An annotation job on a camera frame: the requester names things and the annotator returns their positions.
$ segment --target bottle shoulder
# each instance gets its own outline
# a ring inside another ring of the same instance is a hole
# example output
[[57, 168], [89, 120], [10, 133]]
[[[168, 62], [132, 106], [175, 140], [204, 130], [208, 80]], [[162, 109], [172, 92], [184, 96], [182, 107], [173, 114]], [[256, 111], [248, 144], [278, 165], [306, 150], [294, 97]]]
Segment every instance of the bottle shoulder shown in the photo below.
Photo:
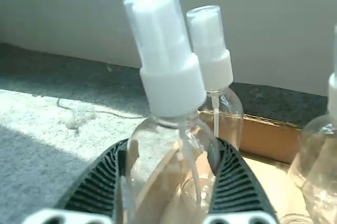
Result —
[[308, 133], [318, 133], [324, 135], [336, 135], [337, 125], [329, 114], [319, 116], [311, 120], [301, 131], [302, 136]]
[[238, 114], [243, 116], [243, 108], [242, 103], [239, 99], [239, 97], [236, 95], [236, 93], [231, 90], [230, 88], [225, 89], [222, 92], [219, 92], [217, 94], [215, 93], [207, 93], [207, 99], [203, 106], [199, 109], [200, 111], [213, 110], [212, 105], [212, 98], [217, 95], [217, 98], [219, 99], [219, 110], [225, 113], [232, 113], [232, 114]]

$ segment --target white wall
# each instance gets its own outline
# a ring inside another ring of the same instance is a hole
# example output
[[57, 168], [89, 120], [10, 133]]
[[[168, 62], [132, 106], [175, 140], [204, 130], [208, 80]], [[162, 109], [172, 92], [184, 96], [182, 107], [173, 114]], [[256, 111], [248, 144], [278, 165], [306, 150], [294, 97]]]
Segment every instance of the white wall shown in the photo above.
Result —
[[[1, 0], [0, 40], [139, 67], [122, 0]], [[181, 0], [220, 4], [235, 81], [326, 94], [337, 0]]]

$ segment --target white spray pump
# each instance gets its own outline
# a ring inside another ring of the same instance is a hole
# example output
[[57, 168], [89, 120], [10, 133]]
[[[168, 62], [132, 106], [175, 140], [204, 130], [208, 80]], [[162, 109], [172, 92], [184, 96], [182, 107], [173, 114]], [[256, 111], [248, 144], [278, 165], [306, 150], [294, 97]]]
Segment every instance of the white spray pump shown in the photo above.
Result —
[[200, 116], [214, 135], [240, 147], [243, 110], [229, 88], [233, 83], [230, 51], [226, 48], [220, 7], [210, 5], [187, 13], [194, 53], [198, 56], [207, 91]]

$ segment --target spray bottle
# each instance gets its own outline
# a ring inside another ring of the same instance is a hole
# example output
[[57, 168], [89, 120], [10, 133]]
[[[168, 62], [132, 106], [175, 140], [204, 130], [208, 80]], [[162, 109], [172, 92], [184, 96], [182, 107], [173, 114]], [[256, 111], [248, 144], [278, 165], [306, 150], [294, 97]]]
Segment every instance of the spray bottle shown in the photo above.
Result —
[[301, 131], [300, 150], [288, 174], [302, 190], [313, 223], [337, 223], [337, 26], [334, 73], [329, 78], [328, 113]]
[[201, 119], [214, 135], [240, 148], [243, 109], [229, 88], [233, 83], [230, 51], [226, 48], [220, 7], [210, 5], [187, 13], [194, 53], [198, 56], [207, 91], [199, 108]]
[[[197, 112], [206, 91], [179, 0], [125, 0], [124, 5], [151, 110], [127, 145], [122, 184], [125, 198], [132, 199], [124, 204], [128, 223], [159, 223], [158, 212], [161, 216], [166, 211], [172, 192], [179, 196], [179, 209], [184, 212], [177, 223], [201, 223], [204, 216], [195, 217], [207, 213], [204, 201], [212, 192], [209, 171], [216, 170], [220, 152], [217, 139]], [[208, 167], [197, 166], [201, 160]]]

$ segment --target black rubber grip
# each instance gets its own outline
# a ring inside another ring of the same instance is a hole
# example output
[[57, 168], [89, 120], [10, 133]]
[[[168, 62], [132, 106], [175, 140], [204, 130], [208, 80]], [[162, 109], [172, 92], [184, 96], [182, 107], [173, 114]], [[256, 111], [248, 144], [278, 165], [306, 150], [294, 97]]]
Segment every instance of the black rubber grip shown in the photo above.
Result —
[[[209, 213], [264, 211], [277, 220], [257, 178], [240, 154], [219, 140], [221, 165], [216, 174]], [[107, 149], [73, 183], [56, 208], [107, 215], [120, 223], [122, 218], [120, 176], [125, 173], [127, 140]]]
[[216, 174], [209, 213], [264, 211], [277, 220], [256, 176], [238, 151], [221, 141], [222, 161]]
[[117, 212], [117, 206], [121, 206], [119, 167], [125, 166], [126, 144], [127, 140], [123, 140], [104, 151], [65, 192], [55, 208], [107, 215], [119, 223], [122, 216]]

